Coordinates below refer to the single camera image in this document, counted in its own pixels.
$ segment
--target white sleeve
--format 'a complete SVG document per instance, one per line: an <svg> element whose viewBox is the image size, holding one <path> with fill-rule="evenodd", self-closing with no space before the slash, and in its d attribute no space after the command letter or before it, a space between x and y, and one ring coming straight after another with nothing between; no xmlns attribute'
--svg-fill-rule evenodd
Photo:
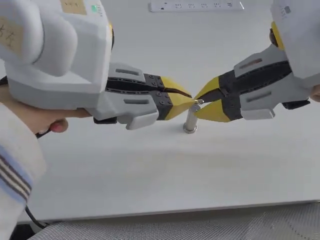
<svg viewBox="0 0 320 240"><path fill-rule="evenodd" d="M35 135L0 103L0 240L8 240L46 164Z"/></svg>

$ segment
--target person's hand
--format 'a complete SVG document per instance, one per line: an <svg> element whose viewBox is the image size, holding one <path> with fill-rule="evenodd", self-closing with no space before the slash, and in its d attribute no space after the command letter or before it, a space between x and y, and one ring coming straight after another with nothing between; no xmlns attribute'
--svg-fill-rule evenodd
<svg viewBox="0 0 320 240"><path fill-rule="evenodd" d="M313 101L320 103L320 85L316 85L313 87L311 94L310 94L310 98Z"/></svg>
<svg viewBox="0 0 320 240"><path fill-rule="evenodd" d="M12 98L8 86L0 87L0 103L9 108L29 129L37 134L50 128L52 132L63 133L68 128L66 118L91 117L84 109L44 110L28 106Z"/></svg>

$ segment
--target yellow fingertip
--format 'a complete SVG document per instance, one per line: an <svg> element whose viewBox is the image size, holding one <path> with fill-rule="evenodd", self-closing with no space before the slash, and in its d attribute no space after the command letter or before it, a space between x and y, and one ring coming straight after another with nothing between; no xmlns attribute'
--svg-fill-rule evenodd
<svg viewBox="0 0 320 240"><path fill-rule="evenodd" d="M277 25L276 25L276 23L274 21L271 24L271 28L272 28L276 43L278 44L278 48L280 50L284 51L285 50L285 45L284 45L284 42L282 41L282 38L280 36L278 27L277 27Z"/></svg>
<svg viewBox="0 0 320 240"><path fill-rule="evenodd" d="M194 99L200 99L203 95L206 93L218 89L219 88L219 77L213 78L211 81L209 81L202 90L196 95Z"/></svg>
<svg viewBox="0 0 320 240"><path fill-rule="evenodd" d="M221 100L214 101L201 108L195 113L195 116L199 119L221 123L228 123L231 121L224 113Z"/></svg>
<svg viewBox="0 0 320 240"><path fill-rule="evenodd" d="M164 120L175 118L176 116L191 108L191 106L196 102L194 99L181 95L179 93L170 92L168 93L168 95L173 106Z"/></svg>
<svg viewBox="0 0 320 240"><path fill-rule="evenodd" d="M161 80L165 88L176 89L191 96L191 93L189 91L185 90L185 88L182 87L180 84L174 82L170 77L161 76Z"/></svg>

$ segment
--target white table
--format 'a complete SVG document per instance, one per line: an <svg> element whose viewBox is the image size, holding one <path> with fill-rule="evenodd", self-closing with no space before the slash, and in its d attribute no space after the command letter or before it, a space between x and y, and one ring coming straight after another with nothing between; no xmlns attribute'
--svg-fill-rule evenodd
<svg viewBox="0 0 320 240"><path fill-rule="evenodd" d="M154 14L147 3L105 4L113 60L174 77L193 94L269 45L271 0L244 0L243 13ZM67 133L40 141L48 172L32 193L32 213L90 219L320 199L320 105L280 106L274 120L200 121L190 135L185 119L136 131L72 119Z"/></svg>

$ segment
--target electrical outlet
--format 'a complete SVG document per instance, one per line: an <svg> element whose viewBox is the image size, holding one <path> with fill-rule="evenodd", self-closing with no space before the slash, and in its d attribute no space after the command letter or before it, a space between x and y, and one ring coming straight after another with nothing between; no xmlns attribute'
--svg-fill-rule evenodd
<svg viewBox="0 0 320 240"><path fill-rule="evenodd" d="M153 0L150 11L159 12L215 12L244 10L239 0Z"/></svg>

